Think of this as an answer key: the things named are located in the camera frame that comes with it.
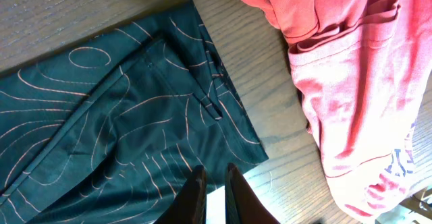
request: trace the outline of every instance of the wooden floor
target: wooden floor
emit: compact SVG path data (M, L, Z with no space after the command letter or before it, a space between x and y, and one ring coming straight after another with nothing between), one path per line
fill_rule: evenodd
M176 1L0 0L0 72ZM357 223L337 208L329 193L319 151L305 130L281 33L260 10L239 0L194 2L271 158L245 175L263 204L281 223ZM432 181L431 115L429 82L414 135L416 190ZM209 208L210 223L223 219L218 196L209 196L215 200Z

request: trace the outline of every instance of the fabric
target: fabric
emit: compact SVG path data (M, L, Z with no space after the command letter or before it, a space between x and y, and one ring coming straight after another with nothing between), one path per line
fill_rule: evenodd
M432 0L243 0L288 44L336 204L370 221L403 200L432 69Z
M267 159L193 2L0 80L0 223L146 223Z

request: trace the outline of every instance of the pink towel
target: pink towel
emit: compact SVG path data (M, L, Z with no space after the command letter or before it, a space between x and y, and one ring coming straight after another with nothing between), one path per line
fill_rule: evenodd
M432 0L243 0L288 44L309 132L336 204L393 209L414 170L412 133L432 69Z

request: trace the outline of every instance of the teal blanket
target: teal blanket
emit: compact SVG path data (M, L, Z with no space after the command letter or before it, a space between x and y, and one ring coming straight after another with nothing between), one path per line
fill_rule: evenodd
M146 223L267 160L193 2L0 80L0 223Z

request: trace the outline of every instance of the red cloth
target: red cloth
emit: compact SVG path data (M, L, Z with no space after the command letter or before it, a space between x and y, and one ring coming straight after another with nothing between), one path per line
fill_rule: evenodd
M289 44L336 204L360 221L395 207L410 187L412 123L432 69L432 0L243 2Z

